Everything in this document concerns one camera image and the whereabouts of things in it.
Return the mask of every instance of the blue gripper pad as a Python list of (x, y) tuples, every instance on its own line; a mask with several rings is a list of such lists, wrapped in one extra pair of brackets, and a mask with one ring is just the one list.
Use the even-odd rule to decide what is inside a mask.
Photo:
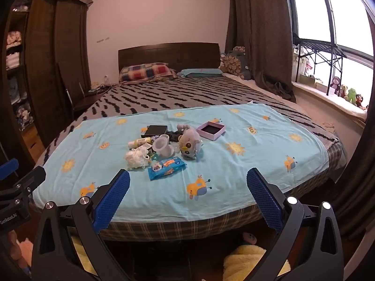
[(95, 233), (99, 233), (100, 230), (108, 227), (129, 187), (130, 174), (124, 170), (95, 208), (95, 219), (93, 221)]
[(267, 182), (256, 168), (247, 173), (247, 187), (262, 212), (268, 227), (280, 233), (283, 229), (282, 208), (267, 187)]
[(11, 175), (12, 172), (16, 171), (17, 169), (18, 160), (15, 158), (12, 158), (10, 161), (0, 166), (0, 181)]

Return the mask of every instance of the light blue blanket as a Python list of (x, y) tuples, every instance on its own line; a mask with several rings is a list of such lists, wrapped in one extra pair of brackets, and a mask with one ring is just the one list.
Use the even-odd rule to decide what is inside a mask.
[[(92, 195), (127, 167), (127, 143), (140, 138), (147, 125), (168, 125), (175, 131), (177, 124), (198, 127), (213, 120), (226, 125), (226, 133), (216, 141), (202, 138), (197, 160), (184, 160), (185, 170), (156, 181), (150, 181), (147, 169), (130, 171), (130, 189), (112, 221), (217, 217), (254, 204), (246, 185), (253, 167), (286, 192), (329, 166), (321, 141), (263, 104), (155, 111), (82, 122), (44, 165), (46, 181), (35, 190), (34, 200), (39, 207), (50, 200), (67, 205)], [(206, 193), (197, 193), (199, 188)]]

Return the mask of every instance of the open box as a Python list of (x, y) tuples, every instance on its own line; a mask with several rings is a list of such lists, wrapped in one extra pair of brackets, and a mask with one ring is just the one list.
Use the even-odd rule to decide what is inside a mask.
[(200, 136), (215, 141), (220, 135), (225, 132), (225, 125), (207, 121), (206, 123), (199, 126), (196, 131)]

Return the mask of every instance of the wet wipes package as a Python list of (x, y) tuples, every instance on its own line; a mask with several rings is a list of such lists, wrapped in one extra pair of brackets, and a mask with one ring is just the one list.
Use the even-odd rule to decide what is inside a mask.
[(149, 169), (150, 180), (158, 179), (164, 175), (172, 174), (185, 168), (185, 163), (179, 157), (170, 157), (154, 163)]

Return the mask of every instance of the window frame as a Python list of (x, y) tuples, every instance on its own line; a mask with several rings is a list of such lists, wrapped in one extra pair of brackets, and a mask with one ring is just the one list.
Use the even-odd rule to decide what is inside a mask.
[[(331, 34), (331, 43), (336, 44), (336, 31), (335, 31), (335, 24), (334, 24), (334, 14), (332, 12), (331, 2), (330, 0), (324, 0), (326, 3), (326, 9), (328, 14), (328, 22)], [(289, 0), (290, 3), (290, 12), (292, 16), (292, 33), (293, 33), (293, 43), (295, 37), (299, 35), (298, 33), (298, 17), (297, 17), (297, 8), (296, 8), (296, 0)], [(368, 55), (364, 52), (355, 50), (353, 48), (348, 48), (343, 45), (336, 44), (342, 51), (347, 55), (348, 59), (361, 63), (371, 69), (374, 69), (374, 57)]]

